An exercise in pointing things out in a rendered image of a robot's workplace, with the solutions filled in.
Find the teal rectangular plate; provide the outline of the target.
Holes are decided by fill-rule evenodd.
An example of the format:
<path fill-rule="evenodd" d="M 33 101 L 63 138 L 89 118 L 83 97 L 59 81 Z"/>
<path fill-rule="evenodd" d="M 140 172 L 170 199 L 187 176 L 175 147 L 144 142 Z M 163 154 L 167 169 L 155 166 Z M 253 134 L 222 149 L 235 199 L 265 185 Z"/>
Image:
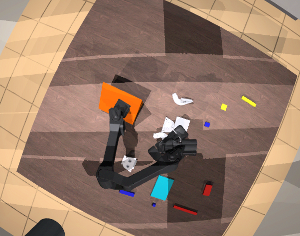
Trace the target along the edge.
<path fill-rule="evenodd" d="M 173 182 L 174 180 L 159 175 L 150 196 L 159 198 L 161 200 L 166 200 Z"/>

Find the yellow square block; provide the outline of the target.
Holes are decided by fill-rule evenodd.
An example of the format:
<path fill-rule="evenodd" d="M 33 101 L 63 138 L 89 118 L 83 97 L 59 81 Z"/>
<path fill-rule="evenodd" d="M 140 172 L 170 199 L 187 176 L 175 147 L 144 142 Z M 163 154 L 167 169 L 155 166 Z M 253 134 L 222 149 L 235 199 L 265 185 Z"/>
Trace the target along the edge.
<path fill-rule="evenodd" d="M 224 105 L 224 104 L 221 105 L 222 110 L 226 110 L 226 108 L 227 108 L 227 105 Z"/>

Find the white housing plate with two holes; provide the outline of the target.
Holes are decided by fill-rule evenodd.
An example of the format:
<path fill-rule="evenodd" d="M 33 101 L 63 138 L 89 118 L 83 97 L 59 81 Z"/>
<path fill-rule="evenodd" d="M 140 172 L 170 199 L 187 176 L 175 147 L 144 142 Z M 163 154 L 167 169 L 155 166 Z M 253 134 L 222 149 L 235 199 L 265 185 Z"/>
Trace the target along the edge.
<path fill-rule="evenodd" d="M 129 162 L 129 160 L 131 160 L 131 162 Z M 136 158 L 132 158 L 132 157 L 126 157 L 124 162 L 123 162 L 123 167 L 126 168 L 128 171 L 131 172 L 132 167 L 134 166 L 134 163 L 136 161 Z M 127 165 L 129 165 L 127 167 Z"/>

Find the yellow rectangular bar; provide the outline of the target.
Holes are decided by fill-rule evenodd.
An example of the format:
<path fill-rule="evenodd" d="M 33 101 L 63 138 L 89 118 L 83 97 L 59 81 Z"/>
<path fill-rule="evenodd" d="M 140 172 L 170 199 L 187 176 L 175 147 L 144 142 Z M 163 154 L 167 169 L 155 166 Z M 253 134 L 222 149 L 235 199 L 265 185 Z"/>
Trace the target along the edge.
<path fill-rule="evenodd" d="M 243 99 L 244 101 L 246 101 L 247 103 L 249 103 L 250 105 L 252 105 L 253 107 L 255 107 L 256 106 L 256 104 L 254 103 L 254 102 L 252 102 L 252 101 L 250 101 L 249 99 L 247 99 L 246 97 L 244 97 L 244 96 L 242 96 L 242 98 L 241 99 Z"/>

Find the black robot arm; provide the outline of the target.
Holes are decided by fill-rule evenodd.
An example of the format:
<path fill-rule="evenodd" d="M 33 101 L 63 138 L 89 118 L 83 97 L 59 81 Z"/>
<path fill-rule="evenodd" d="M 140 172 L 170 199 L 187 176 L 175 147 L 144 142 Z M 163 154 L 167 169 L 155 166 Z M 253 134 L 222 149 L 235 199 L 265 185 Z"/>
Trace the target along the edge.
<path fill-rule="evenodd" d="M 99 185 L 104 189 L 131 191 L 160 174 L 176 170 L 178 163 L 184 156 L 196 156 L 197 154 L 196 139 L 182 139 L 179 143 L 173 139 L 167 139 L 164 143 L 159 143 L 159 152 L 166 152 L 166 154 L 155 164 L 129 177 L 114 172 L 119 137 L 124 136 L 125 131 L 125 120 L 123 118 L 128 114 L 130 107 L 131 105 L 118 99 L 115 106 L 108 109 L 110 134 L 104 160 L 96 172 Z"/>

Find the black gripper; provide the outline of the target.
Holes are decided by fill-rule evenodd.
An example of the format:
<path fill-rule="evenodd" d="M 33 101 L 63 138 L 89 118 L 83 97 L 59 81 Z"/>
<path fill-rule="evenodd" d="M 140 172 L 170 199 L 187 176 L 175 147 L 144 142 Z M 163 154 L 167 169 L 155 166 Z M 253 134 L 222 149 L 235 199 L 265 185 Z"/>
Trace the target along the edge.
<path fill-rule="evenodd" d="M 162 157 L 162 155 L 166 153 L 166 152 L 159 152 L 159 143 L 164 143 L 164 141 L 167 139 L 173 139 L 178 143 L 181 141 L 181 139 L 185 139 L 187 137 L 188 137 L 188 133 L 181 125 L 179 125 L 173 131 L 171 131 L 165 139 L 159 141 L 158 143 L 155 144 L 155 146 L 148 149 L 148 153 L 155 161 L 158 161 Z"/>

